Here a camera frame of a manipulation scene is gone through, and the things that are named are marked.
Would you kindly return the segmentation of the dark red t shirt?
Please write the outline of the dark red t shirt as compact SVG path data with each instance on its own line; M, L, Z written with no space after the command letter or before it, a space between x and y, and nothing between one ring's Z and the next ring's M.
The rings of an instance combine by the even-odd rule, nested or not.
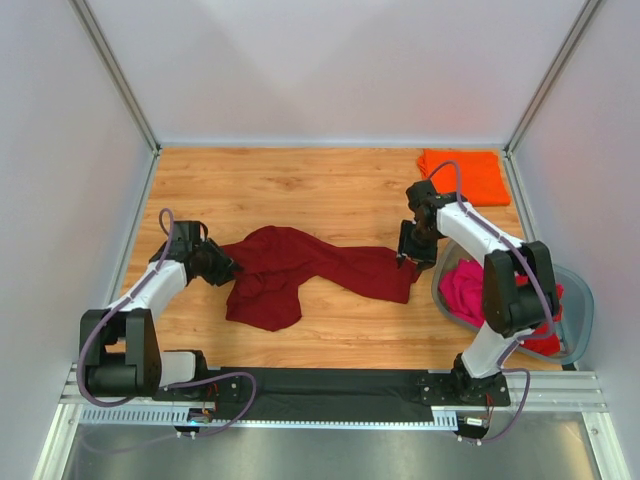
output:
M241 271L226 302L228 321L279 331L302 318L299 287L314 277L360 296L406 304L420 273L380 246L340 247L291 228L266 226L223 250Z

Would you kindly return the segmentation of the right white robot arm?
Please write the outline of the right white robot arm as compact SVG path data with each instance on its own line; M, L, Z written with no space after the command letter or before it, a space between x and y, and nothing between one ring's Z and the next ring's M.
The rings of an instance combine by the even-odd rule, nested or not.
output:
M481 307L485 317L473 342L454 360L444 387L474 400L504 378L501 367L516 345L559 309L548 247L524 242L488 222L459 193L439 193L422 180L406 190L411 221L401 223L396 260L419 271L437 264L438 241L461 246L483 269Z

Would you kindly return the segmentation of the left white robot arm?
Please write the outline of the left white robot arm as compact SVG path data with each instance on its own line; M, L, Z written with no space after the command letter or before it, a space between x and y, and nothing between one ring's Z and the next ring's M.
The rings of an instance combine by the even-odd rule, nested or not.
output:
M165 243L122 297L82 315L76 370L81 395L96 406L115 407L162 389L196 386L199 354L162 352L155 321L193 279L222 286L241 271L211 239L185 247Z

